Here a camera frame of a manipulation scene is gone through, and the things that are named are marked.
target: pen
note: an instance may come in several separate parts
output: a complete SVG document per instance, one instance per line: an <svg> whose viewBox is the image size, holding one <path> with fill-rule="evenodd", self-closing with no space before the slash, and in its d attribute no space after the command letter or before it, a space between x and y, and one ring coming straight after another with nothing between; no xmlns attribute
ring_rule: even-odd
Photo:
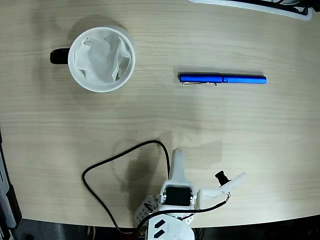
<svg viewBox="0 0 320 240"><path fill-rule="evenodd" d="M262 75L223 74L223 73L179 73L182 85L194 84L266 84L267 78Z"/></svg>

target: white mug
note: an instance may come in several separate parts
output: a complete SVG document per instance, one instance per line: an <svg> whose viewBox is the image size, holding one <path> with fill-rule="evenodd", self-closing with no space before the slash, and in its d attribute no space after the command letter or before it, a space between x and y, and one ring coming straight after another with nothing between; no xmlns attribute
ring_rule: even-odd
<svg viewBox="0 0 320 240"><path fill-rule="evenodd" d="M108 32L117 34L127 44L131 54L131 62L126 72L113 83L106 84L106 85L96 85L87 81L83 72L75 66L75 51L78 49L80 44L88 36L100 31L108 31ZM70 48L59 48L59 49L53 50L50 53L50 62L52 64L68 64L70 73L73 76L74 80L85 89L90 90L92 92L96 92L96 93L108 93L120 88L122 85L124 85L128 81L128 79L132 75L135 68L135 64L136 64L135 44L132 36L122 27L118 27L118 26L94 27L81 33L73 41Z"/></svg>

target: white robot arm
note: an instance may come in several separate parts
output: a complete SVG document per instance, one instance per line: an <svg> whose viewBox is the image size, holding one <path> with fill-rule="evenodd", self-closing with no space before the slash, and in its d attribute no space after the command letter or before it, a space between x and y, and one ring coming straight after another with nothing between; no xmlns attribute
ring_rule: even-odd
<svg viewBox="0 0 320 240"><path fill-rule="evenodd" d="M195 235L189 224L193 220L192 210L203 209L206 199L216 198L220 194L230 195L231 188L238 183L245 173L232 180L220 171L215 175L221 184L218 188L200 188L196 191L192 182L185 176L184 154L181 148L172 153L169 179L164 181L157 198L148 195L135 212L135 219L139 223L151 213L165 210L179 210L187 213L160 214L149 219L146 240L194 240Z"/></svg>

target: wooden table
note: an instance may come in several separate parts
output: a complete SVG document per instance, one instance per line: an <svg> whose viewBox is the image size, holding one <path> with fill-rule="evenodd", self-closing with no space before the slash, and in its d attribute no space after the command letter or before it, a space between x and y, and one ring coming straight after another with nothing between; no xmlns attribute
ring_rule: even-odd
<svg viewBox="0 0 320 240"><path fill-rule="evenodd" d="M53 49L86 29L120 25L136 41L130 80L81 88ZM0 8L0 126L9 176L27 219L112 226L81 181L88 166L137 143L182 147L186 176L247 172L224 207L193 227L320 214L320 14L309 22L186 0L13 0ZM263 73L266 85L181 86L177 73ZM121 227L166 179L154 145L87 176ZM216 204L222 198L208 201Z"/></svg>

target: white tissue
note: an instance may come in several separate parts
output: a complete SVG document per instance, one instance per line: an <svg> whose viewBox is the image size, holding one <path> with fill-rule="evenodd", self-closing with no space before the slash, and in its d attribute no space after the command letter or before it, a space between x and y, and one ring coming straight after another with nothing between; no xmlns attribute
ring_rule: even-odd
<svg viewBox="0 0 320 240"><path fill-rule="evenodd" d="M74 64L95 85L114 83L128 69L131 54L122 38L112 32L88 36L74 53Z"/></svg>

